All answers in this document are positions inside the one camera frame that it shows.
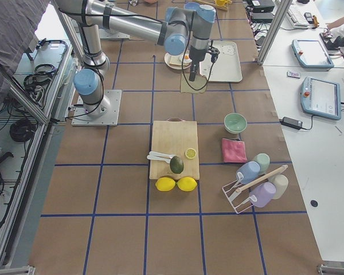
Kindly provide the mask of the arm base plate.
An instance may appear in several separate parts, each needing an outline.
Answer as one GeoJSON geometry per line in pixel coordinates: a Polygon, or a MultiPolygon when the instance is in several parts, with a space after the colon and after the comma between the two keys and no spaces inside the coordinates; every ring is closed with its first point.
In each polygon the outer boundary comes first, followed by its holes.
{"type": "Polygon", "coordinates": [[[72,125],[75,127],[117,126],[121,97],[121,89],[106,89],[97,110],[88,114],[87,111],[91,111],[91,107],[84,105],[82,98],[78,96],[77,103],[81,106],[75,108],[72,125]]]}
{"type": "Polygon", "coordinates": [[[130,35],[112,29],[99,29],[101,40],[129,40],[130,35]]]}

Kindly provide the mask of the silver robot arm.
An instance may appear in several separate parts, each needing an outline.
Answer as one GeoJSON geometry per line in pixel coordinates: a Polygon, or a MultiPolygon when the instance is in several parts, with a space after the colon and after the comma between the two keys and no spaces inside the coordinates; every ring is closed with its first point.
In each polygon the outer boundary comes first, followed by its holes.
{"type": "Polygon", "coordinates": [[[213,6],[192,2],[183,8],[169,7],[163,21],[132,13],[106,1],[56,1],[56,6],[79,27],[85,69],[75,77],[74,85],[83,101],[85,115],[90,119],[102,117],[111,109],[103,84],[109,60],[101,48],[99,29],[152,41],[172,56],[187,53],[191,66],[181,78],[181,89],[205,92],[206,85],[199,82],[209,81],[209,77],[200,76],[200,63],[207,54],[211,55],[212,62],[216,62],[219,55],[210,40],[216,16],[213,6]]]}

